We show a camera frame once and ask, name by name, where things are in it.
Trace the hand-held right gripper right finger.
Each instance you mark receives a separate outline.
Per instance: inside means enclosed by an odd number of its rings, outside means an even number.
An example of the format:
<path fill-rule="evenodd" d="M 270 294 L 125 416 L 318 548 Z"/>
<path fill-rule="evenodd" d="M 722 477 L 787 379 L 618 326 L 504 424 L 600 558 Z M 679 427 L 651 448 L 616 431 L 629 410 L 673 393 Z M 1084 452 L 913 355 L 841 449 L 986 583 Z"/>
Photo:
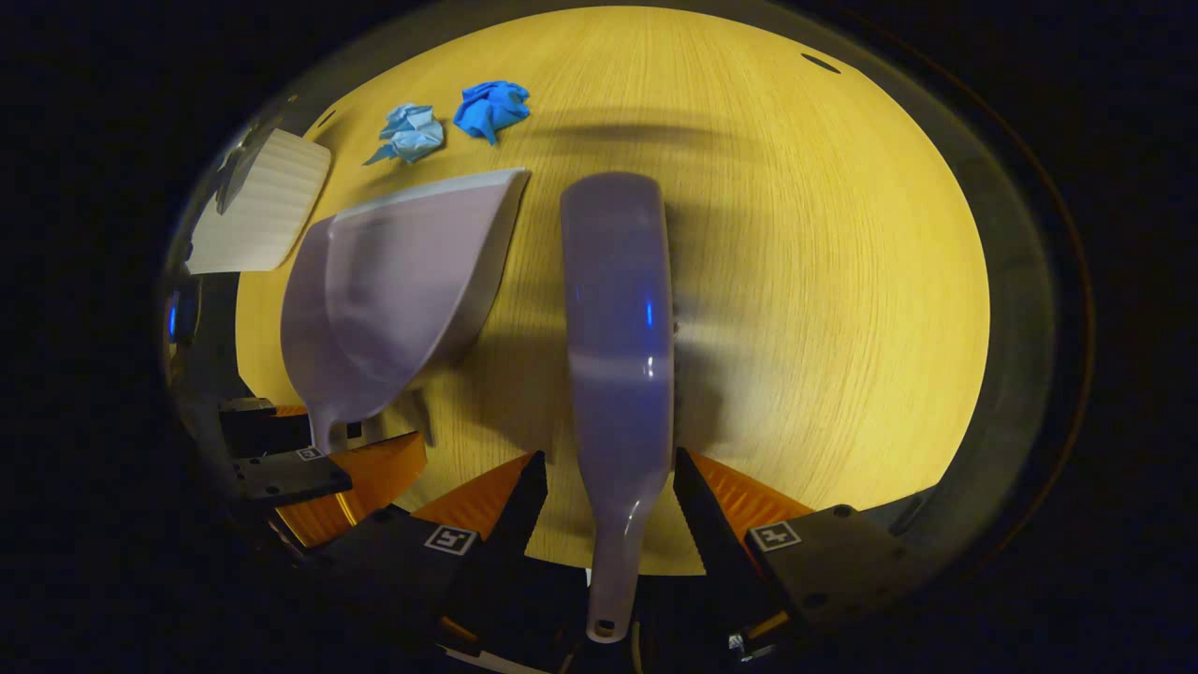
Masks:
<path fill-rule="evenodd" d="M 928 559 L 860 509 L 805 508 L 689 449 L 673 493 L 736 658 L 805 648 L 915 593 Z"/>

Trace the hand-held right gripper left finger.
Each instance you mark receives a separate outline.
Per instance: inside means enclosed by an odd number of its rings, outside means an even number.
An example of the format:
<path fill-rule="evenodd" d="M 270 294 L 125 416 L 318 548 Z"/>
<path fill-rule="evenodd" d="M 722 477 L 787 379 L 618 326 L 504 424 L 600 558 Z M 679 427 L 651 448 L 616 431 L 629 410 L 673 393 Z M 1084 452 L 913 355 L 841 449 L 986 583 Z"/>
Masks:
<path fill-rule="evenodd" d="M 376 509 L 303 570 L 353 629 L 405 650 L 474 655 L 547 499 L 543 453 L 471 479 L 415 514 Z"/>

